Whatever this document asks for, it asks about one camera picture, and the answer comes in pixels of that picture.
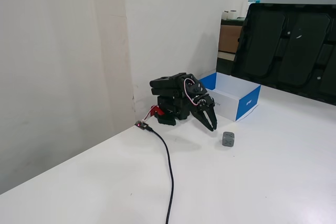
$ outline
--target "blue and white box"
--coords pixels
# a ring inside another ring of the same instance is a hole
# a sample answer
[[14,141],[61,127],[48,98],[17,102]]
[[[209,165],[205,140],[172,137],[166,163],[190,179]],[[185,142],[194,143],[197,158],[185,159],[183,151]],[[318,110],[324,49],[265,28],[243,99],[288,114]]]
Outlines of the blue and white box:
[[237,121],[258,104],[260,85],[222,73],[213,73],[200,80],[215,100],[215,112]]

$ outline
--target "gray cube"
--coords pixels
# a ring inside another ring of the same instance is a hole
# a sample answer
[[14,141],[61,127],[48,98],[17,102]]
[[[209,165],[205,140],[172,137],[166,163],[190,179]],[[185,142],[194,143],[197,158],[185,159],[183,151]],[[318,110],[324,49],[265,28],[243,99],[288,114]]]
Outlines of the gray cube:
[[232,147],[235,143],[235,133],[233,132],[224,132],[222,145],[227,147]]

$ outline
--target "black plastic case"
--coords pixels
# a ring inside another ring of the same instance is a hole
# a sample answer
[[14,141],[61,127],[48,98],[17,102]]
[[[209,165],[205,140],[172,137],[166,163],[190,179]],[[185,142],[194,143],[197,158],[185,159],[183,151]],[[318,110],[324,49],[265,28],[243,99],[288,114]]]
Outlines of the black plastic case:
[[336,105],[336,6],[251,4],[232,76]]

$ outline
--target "white table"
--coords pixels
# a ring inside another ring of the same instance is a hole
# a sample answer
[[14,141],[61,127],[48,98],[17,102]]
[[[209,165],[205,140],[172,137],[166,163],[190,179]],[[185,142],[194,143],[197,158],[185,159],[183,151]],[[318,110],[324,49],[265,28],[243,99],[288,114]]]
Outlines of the white table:
[[[149,124],[171,153],[171,224],[336,223],[336,106],[263,88],[216,132],[192,116]],[[132,127],[0,195],[0,223],[164,223],[170,186],[162,142]]]

